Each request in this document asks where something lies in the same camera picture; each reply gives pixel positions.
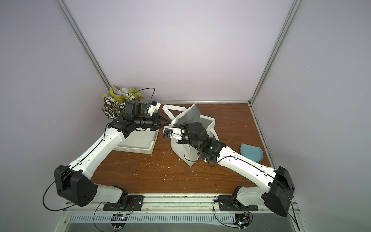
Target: blue plate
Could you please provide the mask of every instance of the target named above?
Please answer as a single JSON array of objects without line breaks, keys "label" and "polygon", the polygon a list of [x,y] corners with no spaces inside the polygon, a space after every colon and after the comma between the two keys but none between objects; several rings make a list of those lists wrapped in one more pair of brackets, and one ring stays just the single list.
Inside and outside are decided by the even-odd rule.
[{"label": "blue plate", "polygon": [[263,159],[263,151],[260,147],[247,144],[241,144],[241,155],[257,163]]}]

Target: black mounting bracket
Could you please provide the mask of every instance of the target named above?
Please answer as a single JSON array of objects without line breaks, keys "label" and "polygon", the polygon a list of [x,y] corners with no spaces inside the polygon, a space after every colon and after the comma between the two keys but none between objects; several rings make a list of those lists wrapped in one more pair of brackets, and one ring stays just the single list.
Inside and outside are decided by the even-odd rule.
[{"label": "black mounting bracket", "polygon": [[117,203],[105,202],[104,211],[141,211],[144,196],[141,195],[128,195],[125,190],[122,192],[121,198]]},{"label": "black mounting bracket", "polygon": [[232,197],[220,195],[218,196],[218,204],[220,211],[258,211],[257,205],[244,206]]}]

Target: black cable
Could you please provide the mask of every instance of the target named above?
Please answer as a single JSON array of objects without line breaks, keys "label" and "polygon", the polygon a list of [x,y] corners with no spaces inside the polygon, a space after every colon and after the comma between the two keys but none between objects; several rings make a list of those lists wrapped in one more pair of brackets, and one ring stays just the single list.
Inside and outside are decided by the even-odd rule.
[{"label": "black cable", "polygon": [[[134,204],[133,204],[133,202],[130,202],[132,205],[133,205],[133,209],[132,209],[132,211],[131,211],[131,213],[129,213],[129,214],[126,214],[126,216],[128,216],[128,215],[130,215],[130,214],[132,214],[133,212],[134,212]],[[121,211],[121,212],[123,212],[123,211],[125,211],[126,209],[127,209],[127,207],[129,207],[129,204]]]},{"label": "black cable", "polygon": [[248,222],[248,224],[246,226],[246,227],[248,227],[253,222],[253,214],[250,211],[245,211],[245,212],[243,212],[241,214],[244,214],[244,213],[248,213],[248,215],[249,215],[249,222]]},{"label": "black cable", "polygon": [[[183,139],[183,133],[182,133],[182,130],[184,130],[184,129],[181,129],[181,130],[180,130],[180,134],[182,134],[182,139]],[[184,146],[185,146],[185,145],[184,145],[184,143],[183,143],[183,156],[184,156],[184,158],[185,158],[186,160],[188,160],[189,162],[200,162],[200,161],[202,161],[202,160],[198,160],[198,159],[197,159],[196,161],[192,161],[192,160],[187,159],[186,156],[185,156],[186,154],[185,154],[185,152],[184,152]]]},{"label": "black cable", "polygon": [[46,192],[49,190],[49,188],[59,179],[59,178],[61,178],[62,176],[64,176],[65,174],[67,174],[69,171],[71,171],[74,167],[76,167],[77,165],[78,165],[79,163],[77,163],[75,166],[73,166],[70,170],[67,170],[66,172],[64,172],[60,177],[58,177],[57,179],[55,179],[55,181],[53,181],[50,185],[49,185],[49,187],[45,190],[45,192],[44,192],[44,195],[43,195],[43,205],[44,205],[44,207],[47,209],[47,210],[50,210],[50,211],[61,211],[61,210],[65,210],[65,209],[68,209],[68,208],[71,208],[71,207],[73,207],[73,206],[75,206],[76,204],[74,204],[74,205],[71,205],[71,206],[68,206],[68,207],[65,207],[65,208],[63,208],[63,209],[50,209],[50,208],[48,208],[46,205],[45,205],[45,195],[46,195]]},{"label": "black cable", "polygon": [[99,229],[97,226],[96,226],[96,224],[95,224],[95,213],[96,213],[96,211],[97,211],[97,209],[99,208],[99,206],[101,206],[101,204],[102,203],[100,203],[99,205],[98,205],[98,207],[95,209],[95,211],[94,211],[94,215],[93,215],[93,224],[94,224],[94,226],[95,226],[95,228],[97,229],[97,230],[99,230],[100,232],[105,232],[105,231],[102,231],[101,229]]},{"label": "black cable", "polygon": [[[107,123],[107,125],[105,126],[105,128],[104,128],[104,134],[103,134],[103,138],[104,138],[104,136],[105,136],[105,134],[106,134],[106,130],[107,130],[107,126],[109,125],[109,123]],[[96,147],[97,146],[99,146],[99,144],[101,144],[101,142],[103,141],[103,139],[101,139],[100,140],[100,142],[93,148],[93,150],[91,150],[90,152],[89,152],[89,154],[87,154],[81,161],[83,161],[88,155],[90,155],[90,153],[92,153],[95,149],[96,149]],[[68,209],[68,208],[70,208],[70,207],[73,207],[73,206],[75,206],[76,204],[74,204],[74,205],[71,205],[71,206],[68,206],[68,207],[65,207],[65,208],[63,208],[63,209],[50,209],[50,208],[48,208],[46,205],[45,205],[45,195],[46,195],[46,192],[49,190],[49,188],[59,179],[59,178],[61,178],[62,176],[64,176],[64,175],[66,175],[68,172],[71,172],[72,171],[72,169],[74,168],[74,167],[76,167],[78,164],[80,164],[80,162],[79,163],[77,163],[75,166],[73,166],[72,168],[70,168],[69,170],[67,170],[65,173],[63,173],[61,176],[59,176],[57,179],[55,179],[50,185],[49,185],[49,187],[45,190],[45,192],[44,192],[44,195],[43,195],[43,205],[44,205],[44,207],[47,209],[47,210],[50,210],[50,211],[61,211],[61,210],[65,210],[65,209]]]},{"label": "black cable", "polygon": [[142,131],[141,131],[141,130],[138,130],[138,129],[135,129],[135,130],[136,130],[136,131],[140,131],[140,132],[142,132],[142,131],[146,131],[146,130],[147,130],[147,128],[145,128],[145,130],[142,130]]},{"label": "black cable", "polygon": [[220,224],[222,224],[223,226],[238,229],[238,227],[235,227],[235,226],[227,226],[227,225],[225,225],[225,224],[223,224],[223,223],[221,223],[221,222],[219,221],[219,219],[218,219],[218,218],[216,217],[216,215],[215,215],[215,203],[216,203],[216,202],[214,202],[214,205],[213,205],[213,213],[214,213],[214,217],[215,217],[215,219],[216,219]]},{"label": "black cable", "polygon": [[106,127],[104,128],[103,138],[106,136],[106,130],[107,130],[107,126],[108,126],[109,124],[110,124],[110,122],[107,123]]},{"label": "black cable", "polygon": [[[245,161],[245,160],[242,160],[242,159],[240,159],[240,158],[238,158],[238,157],[235,157],[235,156],[225,156],[225,157],[223,157],[223,158],[221,158],[218,162],[216,162],[214,165],[212,165],[212,166],[210,166],[210,163],[209,163],[209,166],[210,167],[214,167],[215,165],[217,165],[220,161],[222,161],[223,159],[225,159],[225,158],[228,158],[228,157],[231,157],[231,158],[234,158],[234,159],[238,159],[238,160],[241,160],[241,161],[243,161],[243,162],[245,162],[245,163],[247,163],[247,164],[249,164],[249,165],[251,165],[251,166],[253,166],[254,168],[256,168],[257,170],[259,170],[259,171],[261,171],[261,172],[263,172],[264,173],[264,175],[267,175],[267,176],[269,176],[269,177],[271,177],[272,179],[274,179],[274,177],[273,176],[271,176],[271,175],[269,175],[269,174],[267,174],[267,173],[265,173],[264,171],[262,171],[261,169],[259,169],[259,168],[257,168],[257,167],[255,167],[254,165],[252,165],[252,164],[250,164],[249,162],[247,162],[247,161]],[[291,203],[291,207],[292,207],[292,212],[294,213],[294,218],[295,219],[293,219],[294,220],[294,222],[295,222],[295,224],[296,224],[296,226],[298,227],[298,230],[300,231],[300,228],[299,228],[299,224],[298,224],[298,221],[297,221],[297,219],[296,219],[296,215],[295,215],[295,212],[294,212],[294,205],[292,204],[292,201],[291,201],[291,199],[290,199],[290,196],[289,196],[289,194],[287,193],[287,191],[286,191],[286,188],[279,182],[279,181],[277,181],[277,183],[279,184],[279,185],[281,185],[281,187],[283,188],[283,190],[285,190],[285,193],[286,193],[286,195],[287,195],[287,197],[289,198],[289,200],[290,200],[290,203]]]},{"label": "black cable", "polygon": [[200,162],[200,161],[202,161],[202,160],[196,160],[196,161],[192,161],[192,160],[189,160],[189,159],[187,159],[186,158],[186,156],[185,156],[186,154],[184,153],[184,144],[183,144],[183,156],[184,156],[184,158],[186,159],[186,160],[188,160],[189,162]]},{"label": "black cable", "polygon": [[83,161],[86,157],[88,157],[88,155],[90,155],[90,153],[92,153],[92,152],[94,151],[94,149],[96,149],[96,147],[99,146],[99,144],[101,144],[102,141],[103,141],[103,139],[101,139],[101,140],[99,141],[99,143],[98,143],[98,144],[93,148],[93,150],[91,150],[91,151],[89,152],[89,154],[87,154],[84,158],[82,158],[82,160],[80,160],[80,162]]},{"label": "black cable", "polygon": [[153,97],[153,95],[155,94],[155,88],[144,88],[144,89],[140,89],[140,90],[138,90],[137,92],[139,92],[139,91],[142,91],[142,90],[145,90],[145,89],[153,89],[153,93],[152,93],[152,96],[151,96],[151,100],[150,100],[150,102],[152,101],[152,97]]}]

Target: floor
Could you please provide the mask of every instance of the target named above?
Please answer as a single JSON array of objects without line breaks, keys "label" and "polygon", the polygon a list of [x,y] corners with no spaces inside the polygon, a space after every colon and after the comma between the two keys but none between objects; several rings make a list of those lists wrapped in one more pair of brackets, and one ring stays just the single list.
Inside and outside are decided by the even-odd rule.
[{"label": "floor", "polygon": [[[177,104],[189,107],[191,104]],[[201,114],[215,118],[219,140],[236,152],[242,143],[261,147],[260,164],[269,166],[262,140],[247,104],[198,104]],[[161,109],[160,115],[167,117]],[[250,180],[217,165],[205,162],[189,167],[172,152],[170,139],[157,137],[152,154],[112,151],[95,171],[92,181],[119,186],[129,193],[216,193],[232,194],[236,186],[254,187]]]}]

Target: lavender wall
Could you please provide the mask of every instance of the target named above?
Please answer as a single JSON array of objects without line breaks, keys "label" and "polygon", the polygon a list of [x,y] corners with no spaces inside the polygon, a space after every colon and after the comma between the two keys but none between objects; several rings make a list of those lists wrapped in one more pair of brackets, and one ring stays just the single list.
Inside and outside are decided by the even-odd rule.
[{"label": "lavender wall", "polygon": [[293,0],[66,3],[113,85],[155,87],[155,100],[249,100]]},{"label": "lavender wall", "polygon": [[311,232],[371,231],[371,1],[304,1],[254,104]]},{"label": "lavender wall", "polygon": [[43,193],[103,133],[106,89],[55,1],[1,1],[0,38],[1,231],[50,232]]}]

